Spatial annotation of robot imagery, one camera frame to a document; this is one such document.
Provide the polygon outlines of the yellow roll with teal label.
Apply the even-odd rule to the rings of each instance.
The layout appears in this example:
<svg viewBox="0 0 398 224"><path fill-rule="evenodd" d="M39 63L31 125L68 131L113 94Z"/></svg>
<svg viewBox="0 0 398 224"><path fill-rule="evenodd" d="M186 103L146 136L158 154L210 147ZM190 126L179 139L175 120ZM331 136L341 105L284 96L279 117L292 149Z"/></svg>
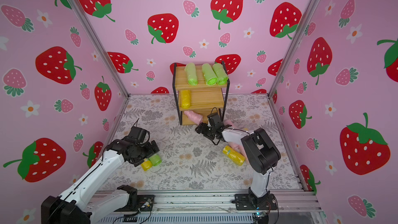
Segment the yellow roll with teal label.
<svg viewBox="0 0 398 224"><path fill-rule="evenodd" d="M235 151L230 146L226 146L222 151L229 159L231 159L237 166L242 166L246 160L246 158Z"/></svg>

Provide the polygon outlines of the light green roll with label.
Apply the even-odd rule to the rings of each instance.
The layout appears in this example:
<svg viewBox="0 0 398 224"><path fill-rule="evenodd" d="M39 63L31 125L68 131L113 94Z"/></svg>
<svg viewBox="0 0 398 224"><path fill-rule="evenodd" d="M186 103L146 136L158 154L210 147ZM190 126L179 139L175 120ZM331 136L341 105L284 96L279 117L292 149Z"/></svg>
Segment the light green roll with label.
<svg viewBox="0 0 398 224"><path fill-rule="evenodd" d="M162 159L157 153L151 156L149 161L152 163L153 167L159 166L162 163Z"/></svg>

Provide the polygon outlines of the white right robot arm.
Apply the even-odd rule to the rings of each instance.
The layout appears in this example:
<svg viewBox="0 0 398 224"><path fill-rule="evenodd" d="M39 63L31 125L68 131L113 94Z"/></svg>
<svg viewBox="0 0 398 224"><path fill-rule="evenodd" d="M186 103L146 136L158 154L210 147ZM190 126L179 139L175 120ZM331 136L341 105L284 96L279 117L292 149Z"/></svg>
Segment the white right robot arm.
<svg viewBox="0 0 398 224"><path fill-rule="evenodd" d="M222 150L223 154L238 166L248 162L254 171L247 198L242 202L249 203L255 209L271 207L276 201L268 190L268 184L281 154L269 135L262 128L251 133L237 129L232 124L221 121L217 113L208 115L207 119L208 123L198 124L196 133L203 135L214 145L218 145L214 142L215 139L228 143Z"/></svg>

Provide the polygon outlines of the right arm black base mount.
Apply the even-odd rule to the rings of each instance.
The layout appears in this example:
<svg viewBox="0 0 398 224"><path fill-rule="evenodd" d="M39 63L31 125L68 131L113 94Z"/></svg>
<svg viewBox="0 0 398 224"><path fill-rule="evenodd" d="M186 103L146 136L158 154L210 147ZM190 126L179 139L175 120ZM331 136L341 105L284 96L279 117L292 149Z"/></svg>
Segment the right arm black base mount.
<svg viewBox="0 0 398 224"><path fill-rule="evenodd" d="M278 210L275 195L268 191L263 197L258 198L249 189L247 194L235 194L232 203L238 211L274 211Z"/></svg>

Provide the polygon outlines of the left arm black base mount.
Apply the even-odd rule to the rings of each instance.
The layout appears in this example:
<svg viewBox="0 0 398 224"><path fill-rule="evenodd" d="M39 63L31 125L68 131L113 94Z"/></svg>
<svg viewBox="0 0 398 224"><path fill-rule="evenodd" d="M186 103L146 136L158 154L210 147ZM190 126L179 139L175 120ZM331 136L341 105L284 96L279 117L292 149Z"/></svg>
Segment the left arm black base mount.
<svg viewBox="0 0 398 224"><path fill-rule="evenodd" d="M122 185L117 188L129 195L126 206L118 209L119 212L151 212L153 209L155 195L138 195L138 190L129 185Z"/></svg>

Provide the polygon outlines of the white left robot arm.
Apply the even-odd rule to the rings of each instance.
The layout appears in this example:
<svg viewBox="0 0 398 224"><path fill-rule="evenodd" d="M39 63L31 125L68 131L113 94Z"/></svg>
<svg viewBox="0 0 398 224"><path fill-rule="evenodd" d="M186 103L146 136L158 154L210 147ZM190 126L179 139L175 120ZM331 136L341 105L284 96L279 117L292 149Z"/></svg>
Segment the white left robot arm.
<svg viewBox="0 0 398 224"><path fill-rule="evenodd" d="M49 196L41 205L43 224L95 224L117 210L139 214L150 211L154 196L139 199L137 189L122 185L111 195L90 203L91 198L113 172L128 162L135 167L159 152L149 131L131 127L127 136L107 145L99 160L76 183L59 196Z"/></svg>

